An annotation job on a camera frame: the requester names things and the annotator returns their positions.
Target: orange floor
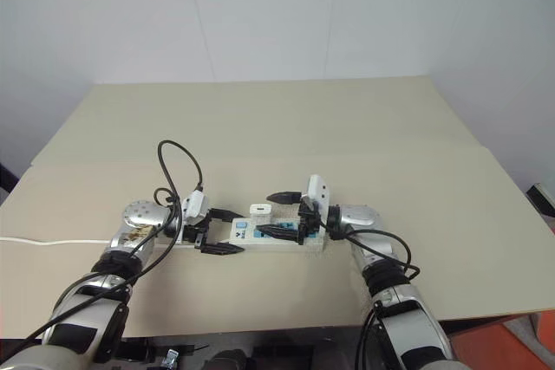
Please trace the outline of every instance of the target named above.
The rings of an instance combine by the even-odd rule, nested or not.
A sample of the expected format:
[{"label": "orange floor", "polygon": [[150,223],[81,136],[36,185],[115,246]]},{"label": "orange floor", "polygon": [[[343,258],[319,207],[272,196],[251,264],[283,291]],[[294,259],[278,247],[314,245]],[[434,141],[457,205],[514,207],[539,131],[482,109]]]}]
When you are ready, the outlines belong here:
[{"label": "orange floor", "polygon": [[452,343],[459,360],[473,370],[549,370],[500,324],[456,335]]}]

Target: table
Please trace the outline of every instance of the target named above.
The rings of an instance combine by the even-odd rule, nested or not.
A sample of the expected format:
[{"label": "table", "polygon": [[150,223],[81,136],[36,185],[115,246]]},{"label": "table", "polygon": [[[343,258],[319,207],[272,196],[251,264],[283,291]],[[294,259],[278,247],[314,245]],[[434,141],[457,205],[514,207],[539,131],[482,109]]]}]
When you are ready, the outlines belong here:
[{"label": "table", "polygon": [[[312,173],[410,244],[439,320],[555,308],[555,237],[427,77],[95,87],[0,207],[2,236],[109,239],[187,146],[218,208],[248,212]],[[181,194],[190,162],[168,148]],[[214,229],[224,236],[225,227]],[[0,243],[5,338],[49,316],[102,246]],[[358,325],[369,297],[346,242],[322,254],[177,249],[134,288],[125,336]]]}]

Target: white cable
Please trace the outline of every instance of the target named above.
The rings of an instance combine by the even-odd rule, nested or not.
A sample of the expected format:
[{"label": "white cable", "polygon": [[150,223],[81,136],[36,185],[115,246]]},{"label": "white cable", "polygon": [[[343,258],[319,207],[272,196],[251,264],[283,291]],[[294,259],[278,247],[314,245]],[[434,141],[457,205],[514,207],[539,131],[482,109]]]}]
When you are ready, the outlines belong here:
[{"label": "white cable", "polygon": [[93,244],[110,243],[109,240],[51,240],[49,242],[43,242],[41,240],[32,240],[30,238],[21,238],[21,237],[0,237],[0,242],[34,244],[35,246],[54,246],[56,244],[72,244],[72,243],[93,243]]}]

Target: white wall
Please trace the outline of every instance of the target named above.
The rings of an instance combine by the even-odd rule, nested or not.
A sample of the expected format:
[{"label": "white wall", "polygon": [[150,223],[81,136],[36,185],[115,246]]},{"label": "white wall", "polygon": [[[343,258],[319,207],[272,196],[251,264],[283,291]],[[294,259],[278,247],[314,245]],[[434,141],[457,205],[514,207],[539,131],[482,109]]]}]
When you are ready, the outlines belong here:
[{"label": "white wall", "polygon": [[526,187],[555,173],[555,0],[2,0],[0,160],[94,83],[431,74]]}]

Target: white power strip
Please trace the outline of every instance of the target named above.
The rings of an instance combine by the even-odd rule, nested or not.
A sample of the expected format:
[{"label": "white power strip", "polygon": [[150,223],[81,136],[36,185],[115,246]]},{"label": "white power strip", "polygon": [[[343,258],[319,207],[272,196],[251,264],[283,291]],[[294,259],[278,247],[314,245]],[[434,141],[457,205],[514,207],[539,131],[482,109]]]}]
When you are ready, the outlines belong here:
[{"label": "white power strip", "polygon": [[[272,224],[282,227],[297,229],[297,218],[273,218]],[[259,251],[322,251],[325,232],[313,233],[304,239],[303,244],[289,240],[280,240],[270,237],[257,230],[256,225],[250,218],[235,218],[232,223],[232,231],[229,243],[236,244],[246,250]]]}]

